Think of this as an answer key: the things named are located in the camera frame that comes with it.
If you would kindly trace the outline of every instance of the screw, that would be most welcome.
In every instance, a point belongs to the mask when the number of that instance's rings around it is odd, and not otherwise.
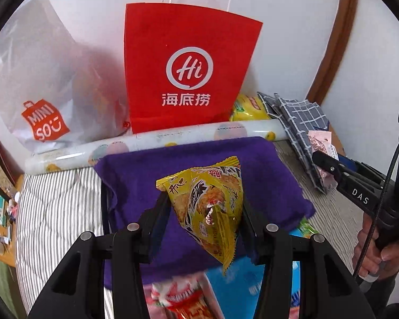
[[[279,228],[276,224],[271,223],[271,224],[266,225],[266,229],[268,231],[270,231],[271,233],[274,233],[274,232],[277,232]]]
[[[315,240],[318,243],[323,243],[325,241],[325,237],[321,234],[314,234],[313,240]]]
[[[80,239],[83,241],[87,241],[92,237],[92,233],[90,231],[85,231],[80,235]]]
[[[127,230],[129,230],[129,231],[136,231],[137,229],[139,229],[139,224],[137,224],[137,223],[130,223],[127,226]]]

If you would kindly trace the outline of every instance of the small pink packet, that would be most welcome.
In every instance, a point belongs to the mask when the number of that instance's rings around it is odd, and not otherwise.
[[[309,131],[307,134],[312,146],[312,152],[321,151],[338,160],[337,150],[334,145],[331,144],[331,132],[329,131]],[[319,174],[324,182],[324,186],[327,189],[334,188],[337,186],[337,182],[330,173],[325,170],[318,168]]]
[[[199,273],[176,276],[171,280],[154,283],[151,300],[173,312],[177,319],[219,319],[205,298],[199,276]]]
[[[167,313],[164,307],[158,305],[157,301],[151,298],[152,284],[143,286],[145,292],[146,305],[148,306],[148,312],[151,319],[168,319]]]

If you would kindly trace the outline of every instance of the hi logo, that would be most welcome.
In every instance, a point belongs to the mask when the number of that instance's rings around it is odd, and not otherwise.
[[[179,89],[199,89],[207,84],[213,74],[213,60],[201,48],[183,48],[169,58],[166,74],[171,84]]]

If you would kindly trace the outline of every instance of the wooden door frame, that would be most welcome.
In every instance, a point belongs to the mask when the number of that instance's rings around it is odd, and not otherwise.
[[[350,38],[357,5],[358,0],[339,0],[324,58],[306,96],[310,102],[322,104],[329,91]]]

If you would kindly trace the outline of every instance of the rolled paper tube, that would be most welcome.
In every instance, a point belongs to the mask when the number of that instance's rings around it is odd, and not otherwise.
[[[133,152],[203,141],[260,136],[269,141],[288,139],[277,119],[199,124],[151,131],[33,155],[26,160],[26,173],[36,175],[94,166],[106,155]]]

